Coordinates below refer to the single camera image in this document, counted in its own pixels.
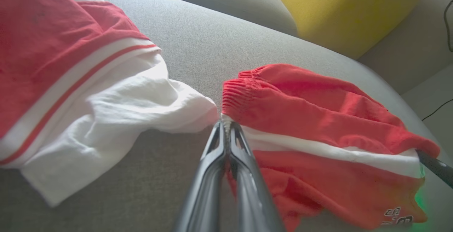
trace metal tongs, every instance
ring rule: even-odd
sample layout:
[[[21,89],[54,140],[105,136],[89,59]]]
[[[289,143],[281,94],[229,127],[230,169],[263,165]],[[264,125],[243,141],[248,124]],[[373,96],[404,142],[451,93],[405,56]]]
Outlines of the metal tongs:
[[[237,182],[238,231],[285,232],[244,132],[236,122],[231,122],[228,132],[222,122],[212,129],[173,232],[219,231],[220,182],[227,160]]]

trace black cable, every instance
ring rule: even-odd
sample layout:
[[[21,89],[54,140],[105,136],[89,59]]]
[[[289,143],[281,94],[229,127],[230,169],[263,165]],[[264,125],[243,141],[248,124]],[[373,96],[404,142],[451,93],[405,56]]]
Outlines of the black cable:
[[[447,11],[448,11],[448,8],[450,8],[450,5],[452,3],[453,3],[453,0],[450,1],[450,3],[445,8],[445,11],[443,12],[443,21],[445,22],[445,27],[447,28],[447,45],[448,45],[448,50],[450,50],[450,52],[453,52],[453,47],[450,45],[450,27],[448,27]]]
[[[453,99],[450,99],[450,100],[448,100],[447,102],[443,103],[442,106],[445,105],[446,103],[450,102],[450,101],[453,101]],[[430,115],[428,115],[428,116],[426,116],[425,118],[423,118],[422,121],[424,121],[424,119],[426,119],[426,118],[430,117],[431,115],[433,115],[433,114],[434,114],[435,112],[437,112],[437,110],[439,110],[442,106],[439,106],[438,109],[436,109],[436,110],[435,110],[434,112],[432,112]]]

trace gray wall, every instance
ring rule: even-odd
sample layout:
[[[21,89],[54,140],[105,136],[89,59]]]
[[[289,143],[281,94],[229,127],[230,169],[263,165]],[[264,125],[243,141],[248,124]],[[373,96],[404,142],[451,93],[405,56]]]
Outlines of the gray wall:
[[[449,1],[420,0],[399,26],[358,61],[376,71],[400,94],[453,63],[443,22]],[[452,28],[453,6],[448,19]]]
[[[453,99],[453,65],[441,70],[417,87],[401,95],[420,119]],[[453,101],[425,119],[424,124],[453,158]]]

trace clothing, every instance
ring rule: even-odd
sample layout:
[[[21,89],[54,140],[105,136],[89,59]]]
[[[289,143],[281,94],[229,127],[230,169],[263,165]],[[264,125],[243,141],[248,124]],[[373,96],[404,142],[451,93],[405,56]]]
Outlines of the clothing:
[[[415,149],[439,147],[355,85],[262,66],[224,83],[222,113],[242,125],[288,231],[323,208],[365,229],[426,221]]]
[[[20,169],[49,205],[108,171],[141,132],[217,121],[214,102],[169,79],[160,48],[115,5],[0,2],[0,166]]]

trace white sleeve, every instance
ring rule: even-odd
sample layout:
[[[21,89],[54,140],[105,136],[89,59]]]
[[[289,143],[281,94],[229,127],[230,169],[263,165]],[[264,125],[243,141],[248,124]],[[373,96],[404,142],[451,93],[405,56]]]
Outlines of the white sleeve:
[[[160,54],[143,54],[81,95],[21,172],[56,206],[118,163],[141,132],[198,132],[217,120],[210,98],[168,79]]]

